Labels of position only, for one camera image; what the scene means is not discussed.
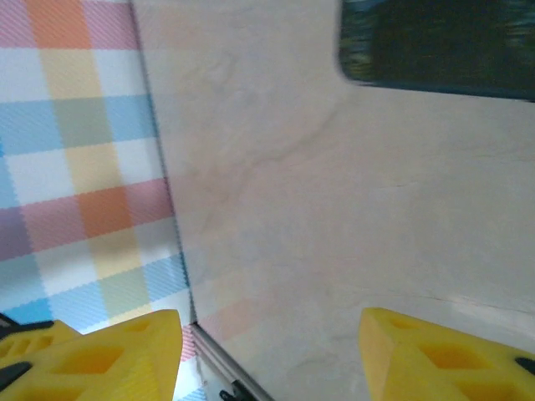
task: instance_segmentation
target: black clip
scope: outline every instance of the black clip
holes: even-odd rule
[[[234,395],[225,390],[220,391],[219,398],[223,401],[257,401],[239,380],[232,382],[232,391]]]

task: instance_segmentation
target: pink stripe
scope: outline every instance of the pink stripe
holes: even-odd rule
[[[74,196],[22,206],[33,251],[82,241],[84,223]]]
[[[0,0],[0,47],[36,47],[26,6],[21,0]]]
[[[126,198],[134,225],[173,216],[167,181],[163,178],[127,185]]]
[[[138,49],[129,3],[83,2],[94,48]]]
[[[195,344],[193,342],[193,335],[191,333],[191,326],[184,326],[182,328],[182,355],[181,362],[187,361],[195,357]]]

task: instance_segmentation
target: plaid fabric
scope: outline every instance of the plaid fabric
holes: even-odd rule
[[[0,310],[90,332],[177,308],[188,325],[130,4],[0,0],[0,10]],[[184,330],[176,397],[201,399]]]

